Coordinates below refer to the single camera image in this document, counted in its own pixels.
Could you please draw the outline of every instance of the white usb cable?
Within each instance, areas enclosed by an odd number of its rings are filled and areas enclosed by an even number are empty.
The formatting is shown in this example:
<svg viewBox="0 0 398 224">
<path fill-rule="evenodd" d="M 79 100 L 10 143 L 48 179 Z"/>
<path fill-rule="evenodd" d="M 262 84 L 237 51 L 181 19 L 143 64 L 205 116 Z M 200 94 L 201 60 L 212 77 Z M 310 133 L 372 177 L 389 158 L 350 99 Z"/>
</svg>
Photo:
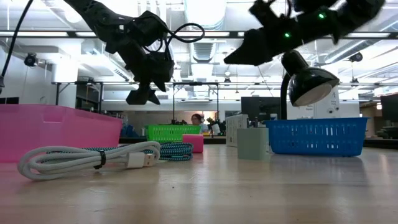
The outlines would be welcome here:
<svg viewBox="0 0 398 224">
<path fill-rule="evenodd" d="M 146 149 L 153 151 L 154 154 L 145 155 L 143 151 Z M 65 153 L 43 154 L 43 152 Z M 160 144 L 155 141 L 140 142 L 104 152 L 66 146 L 40 147 L 22 156 L 18 163 L 18 171 L 32 180 L 57 179 L 71 172 L 101 165 L 101 153 L 105 154 L 106 163 L 123 163 L 126 168 L 141 168 L 153 166 L 159 160 Z"/>
</svg>

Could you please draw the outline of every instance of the blue plastic basket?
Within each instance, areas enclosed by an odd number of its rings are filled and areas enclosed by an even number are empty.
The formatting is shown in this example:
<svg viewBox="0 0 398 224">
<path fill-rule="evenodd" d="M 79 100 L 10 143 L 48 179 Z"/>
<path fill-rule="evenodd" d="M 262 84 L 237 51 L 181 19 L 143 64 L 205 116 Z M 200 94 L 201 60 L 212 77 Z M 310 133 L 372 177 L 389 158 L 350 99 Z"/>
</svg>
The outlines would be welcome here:
<svg viewBox="0 0 398 224">
<path fill-rule="evenodd" d="M 266 121 L 277 154 L 358 156 L 368 118 Z"/>
</svg>

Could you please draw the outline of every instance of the ceiling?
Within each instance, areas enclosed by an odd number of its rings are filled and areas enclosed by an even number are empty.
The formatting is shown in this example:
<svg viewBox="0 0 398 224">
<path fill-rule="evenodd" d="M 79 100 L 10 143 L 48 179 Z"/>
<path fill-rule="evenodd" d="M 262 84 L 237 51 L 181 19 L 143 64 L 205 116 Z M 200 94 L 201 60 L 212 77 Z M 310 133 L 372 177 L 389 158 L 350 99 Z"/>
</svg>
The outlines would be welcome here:
<svg viewBox="0 0 398 224">
<path fill-rule="evenodd" d="M 19 16 L 26 4 L 27 0 L 2 0 L 0 1 L 0 30 L 13 30 L 17 24 Z M 212 21 L 221 20 L 221 25 L 214 27 L 213 30 L 226 31 L 245 31 L 248 29 L 259 28 L 261 25 L 258 21 L 248 13 L 248 9 L 252 5 L 250 0 L 224 0 L 216 5 L 214 0 L 201 0 L 201 4 L 193 4 L 194 0 L 120 0 L 118 4 L 112 4 L 112 0 L 101 0 L 110 9 L 120 14 L 129 16 L 137 16 L 143 9 L 156 12 L 163 20 L 166 21 L 170 30 L 175 30 L 182 24 L 194 21 L 200 24 L 210 24 Z M 284 0 L 277 0 L 273 5 L 273 10 L 277 13 L 284 13 L 286 4 Z M 379 16 L 360 28 L 358 31 L 379 32 L 388 25 L 398 21 L 398 0 L 387 0 Z M 395 32 L 398 26 L 390 27 Z M 89 31 L 90 28 L 81 20 L 74 10 L 71 9 L 62 0 L 35 0 L 27 13 L 21 30 L 65 30 L 65 31 Z M 397 82 L 398 83 L 398 62 L 395 58 L 398 56 L 398 48 L 396 40 L 382 40 L 370 44 L 367 40 L 341 40 L 337 45 L 333 45 L 331 40 L 323 39 L 306 44 L 297 50 L 305 57 L 308 63 L 324 62 L 325 59 L 333 54 L 346 51 L 347 48 L 354 45 L 363 44 L 367 47 L 361 47 L 359 51 L 363 54 L 362 62 L 351 63 L 344 58 L 325 68 L 337 74 L 342 82 L 350 82 L 352 77 L 358 78 L 360 83 L 377 83 L 377 82 Z M 178 71 L 175 72 L 174 79 L 176 81 L 192 81 L 205 80 L 206 82 L 223 82 L 229 74 L 232 82 L 272 82 L 280 83 L 284 68 L 280 64 L 280 57 L 276 56 L 272 62 L 265 63 L 259 67 L 245 65 L 225 65 L 223 59 L 225 55 L 231 53 L 238 48 L 242 39 L 217 39 L 213 40 L 212 47 L 213 59 L 209 65 L 193 65 L 197 63 L 193 59 L 194 46 L 192 44 L 184 44 L 177 40 L 172 41 L 172 53 L 176 61 Z M 117 74 L 119 71 L 124 76 L 131 78 L 133 75 L 126 71 L 124 62 L 118 55 L 109 55 L 103 52 L 103 43 L 95 39 L 18 39 L 15 51 L 24 52 L 26 46 L 55 46 L 58 47 L 67 57 L 74 58 L 79 61 L 79 76 L 91 76 L 97 81 L 104 82 L 122 82 L 124 78 Z M 57 63 L 59 54 L 47 54 L 42 58 L 51 63 Z M 107 86 L 105 90 L 109 91 L 125 91 L 134 88 L 134 86 L 112 85 Z M 233 88 L 232 86 L 223 86 L 222 88 Z M 253 94 L 253 89 L 262 88 L 256 94 L 269 94 L 270 91 L 266 86 L 238 86 L 242 94 Z M 360 93 L 367 96 L 373 96 L 374 89 L 378 86 L 361 86 L 354 91 L 351 86 L 342 86 L 341 93 L 351 92 Z M 213 97 L 212 90 L 204 88 L 202 90 L 186 87 L 179 97 L 195 97 L 190 92 L 203 91 L 207 95 L 197 95 L 197 97 Z M 224 96 L 230 93 L 224 90 Z"/>
</svg>

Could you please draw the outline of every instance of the usb connector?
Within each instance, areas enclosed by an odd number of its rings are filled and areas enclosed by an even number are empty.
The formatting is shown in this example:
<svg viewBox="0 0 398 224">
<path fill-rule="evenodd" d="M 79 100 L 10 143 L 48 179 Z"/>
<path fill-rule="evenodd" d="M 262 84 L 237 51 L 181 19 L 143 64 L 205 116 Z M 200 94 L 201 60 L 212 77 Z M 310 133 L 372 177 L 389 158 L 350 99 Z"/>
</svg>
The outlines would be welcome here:
<svg viewBox="0 0 398 224">
<path fill-rule="evenodd" d="M 142 168 L 155 165 L 155 155 L 131 152 L 127 155 L 127 168 Z"/>
</svg>

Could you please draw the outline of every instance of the green plastic basket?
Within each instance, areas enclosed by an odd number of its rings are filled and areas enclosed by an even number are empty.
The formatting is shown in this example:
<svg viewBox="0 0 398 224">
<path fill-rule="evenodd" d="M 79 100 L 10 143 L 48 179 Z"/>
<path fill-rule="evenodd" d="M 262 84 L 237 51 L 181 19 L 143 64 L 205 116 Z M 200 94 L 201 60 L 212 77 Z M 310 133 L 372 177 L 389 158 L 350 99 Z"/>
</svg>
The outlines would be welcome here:
<svg viewBox="0 0 398 224">
<path fill-rule="evenodd" d="M 146 135 L 148 141 L 180 142 L 183 134 L 200 134 L 197 125 L 147 125 Z"/>
</svg>

